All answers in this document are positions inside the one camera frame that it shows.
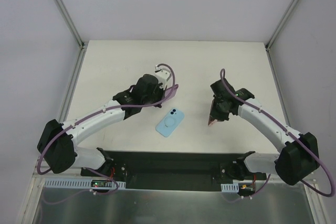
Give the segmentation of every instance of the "purple cable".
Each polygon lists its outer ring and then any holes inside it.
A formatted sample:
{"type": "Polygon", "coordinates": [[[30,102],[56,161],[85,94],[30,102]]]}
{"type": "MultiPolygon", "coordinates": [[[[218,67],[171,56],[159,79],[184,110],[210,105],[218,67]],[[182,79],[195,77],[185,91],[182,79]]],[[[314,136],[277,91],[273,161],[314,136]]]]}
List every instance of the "purple cable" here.
{"type": "MultiPolygon", "coordinates": [[[[265,183],[254,194],[252,194],[251,197],[254,197],[258,193],[260,193],[266,187],[266,185],[268,184],[270,178],[271,178],[271,175],[269,174],[267,176],[267,179],[266,179],[265,183]]],[[[226,202],[228,202],[228,203],[235,203],[235,202],[240,201],[240,200],[245,199],[245,198],[249,198],[249,197],[243,197],[243,198],[240,197],[240,198],[237,198],[237,199],[234,199],[234,200],[227,200],[226,198],[223,197],[223,199],[226,202]]]]}
{"type": "MultiPolygon", "coordinates": [[[[169,65],[164,64],[164,63],[158,64],[158,67],[160,67],[160,66],[165,66],[165,67],[167,67],[167,68],[170,70],[171,75],[172,75],[172,77],[173,77],[173,84],[172,84],[172,87],[175,87],[175,73],[174,73],[173,69],[172,69],[169,65]]],[[[168,100],[168,99],[170,98],[170,96],[171,96],[174,92],[176,92],[176,89],[175,89],[175,88],[171,89],[170,92],[169,92],[169,94],[168,94],[166,97],[164,97],[161,101],[159,101],[159,102],[154,102],[154,103],[152,103],[152,104],[144,104],[144,105],[117,105],[117,106],[111,106],[111,107],[106,108],[106,111],[114,110],[114,109],[119,109],[119,108],[146,108],[146,107],[151,107],[151,106],[159,105],[159,104],[165,102],[166,100],[168,100]]],[[[100,111],[97,111],[97,112],[92,113],[92,114],[90,114],[90,115],[87,115],[87,116],[85,116],[84,118],[82,118],[81,120],[77,121],[77,122],[75,123],[75,126],[77,126],[78,124],[80,124],[80,123],[82,123],[82,122],[84,122],[84,121],[86,121],[86,120],[88,120],[88,119],[90,119],[90,118],[92,118],[92,117],[94,117],[94,116],[96,116],[96,115],[99,115],[99,114],[101,114],[101,113],[104,113],[104,110],[100,110],[100,111]]],[[[44,159],[44,156],[46,155],[48,149],[51,147],[51,145],[54,143],[54,141],[56,141],[60,136],[62,136],[64,133],[66,133],[66,132],[67,132],[68,130],[70,130],[71,128],[72,128],[72,126],[69,126],[69,127],[65,128],[64,130],[62,130],[60,133],[58,133],[56,136],[54,136],[54,137],[50,140],[50,142],[46,145],[46,147],[44,148],[44,150],[42,151],[42,153],[41,153],[41,155],[40,155],[40,158],[39,158],[39,160],[38,160],[38,162],[37,162],[37,166],[36,166],[36,170],[37,170],[37,173],[38,173],[39,175],[44,175],[44,174],[48,173],[49,171],[51,171],[50,168],[47,169],[47,170],[44,171],[44,172],[41,171],[42,160],[44,159]]],[[[101,177],[105,177],[104,175],[102,175],[102,174],[100,174],[100,173],[97,173],[97,172],[96,172],[96,174],[99,175],[99,176],[101,176],[101,177]]]]}
{"type": "Polygon", "coordinates": [[[230,93],[230,95],[232,95],[236,100],[238,100],[239,102],[242,102],[256,110],[258,110],[260,113],[264,114],[265,116],[267,116],[268,118],[270,118],[277,126],[279,126],[284,132],[286,132],[286,134],[288,134],[294,141],[296,141],[306,152],[308,152],[309,155],[312,156],[312,158],[315,159],[315,161],[317,163],[319,163],[319,165],[322,167],[322,169],[324,170],[324,172],[326,173],[329,183],[330,183],[330,193],[326,194],[323,193],[319,190],[317,190],[316,188],[314,188],[313,186],[309,185],[306,181],[301,180],[302,183],[304,183],[306,186],[308,186],[310,189],[312,189],[313,191],[317,192],[318,194],[325,196],[325,197],[333,197],[335,195],[335,183],[334,180],[332,178],[332,175],[330,173],[330,171],[328,170],[328,168],[326,167],[326,165],[311,151],[309,150],[297,137],[294,136],[293,133],[291,132],[287,132],[286,127],[284,127],[278,120],[276,120],[272,115],[270,115],[269,113],[267,113],[266,111],[260,109],[258,106],[255,106],[254,104],[251,104],[249,102],[244,101],[243,99],[239,98],[238,96],[236,96],[235,94],[232,93],[232,91],[229,89],[229,87],[227,86],[226,82],[225,82],[225,69],[223,68],[220,71],[220,77],[221,77],[221,81],[222,84],[224,85],[225,89],[230,93]]]}

